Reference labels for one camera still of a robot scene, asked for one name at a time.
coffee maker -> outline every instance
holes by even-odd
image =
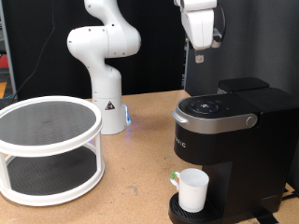
[[[260,81],[222,81],[226,94],[178,102],[175,152],[203,165],[210,181],[198,213],[181,209],[178,194],[171,198],[173,223],[232,224],[278,211],[299,134],[299,100]]]

silver trim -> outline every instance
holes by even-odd
[[[2,22],[2,30],[3,30],[3,36],[4,36],[4,41],[6,44],[6,50],[7,50],[7,59],[8,59],[8,64],[9,64],[9,74],[10,74],[10,82],[11,82],[11,87],[12,87],[12,92],[13,94],[16,93],[16,82],[15,82],[15,77],[13,73],[13,65],[11,61],[11,56],[10,56],[10,48],[8,44],[8,37],[7,37],[7,26],[6,26],[6,19],[4,16],[4,11],[2,7],[2,0],[0,0],[0,16],[1,16],[1,22]]]
[[[205,134],[228,133],[249,129],[254,127],[258,121],[258,117],[255,114],[231,116],[221,119],[201,119],[184,113],[178,106],[172,115],[178,125],[183,129],[194,133]]]

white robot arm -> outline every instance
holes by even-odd
[[[105,58],[136,54],[141,45],[139,32],[121,15],[117,0],[85,0],[86,10],[104,26],[71,31],[67,46],[87,67],[92,81],[93,103],[103,117],[102,134],[119,133],[129,124],[121,100],[121,73],[105,64]]]
[[[181,21],[195,49],[196,62],[202,63],[204,58],[198,50],[220,46],[220,42],[214,41],[214,36],[220,35],[217,29],[214,29],[213,8],[217,6],[217,0],[174,1],[175,5],[180,7]]]

coffee maker control panel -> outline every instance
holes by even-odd
[[[220,111],[221,102],[205,100],[192,101],[189,103],[189,108],[198,113],[210,114]]]
[[[189,97],[181,100],[178,108],[189,116],[202,119],[222,119],[260,113],[258,108],[233,93]]]

wooden table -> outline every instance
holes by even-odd
[[[99,184],[72,202],[48,207],[23,206],[0,197],[0,223],[171,224],[168,204],[177,191],[169,175],[200,168],[174,152],[176,123],[171,112],[188,96],[185,91],[123,96],[132,124],[122,133],[102,135],[106,170]],[[280,223],[296,224],[298,211],[299,200],[294,198],[282,202],[274,216]]]

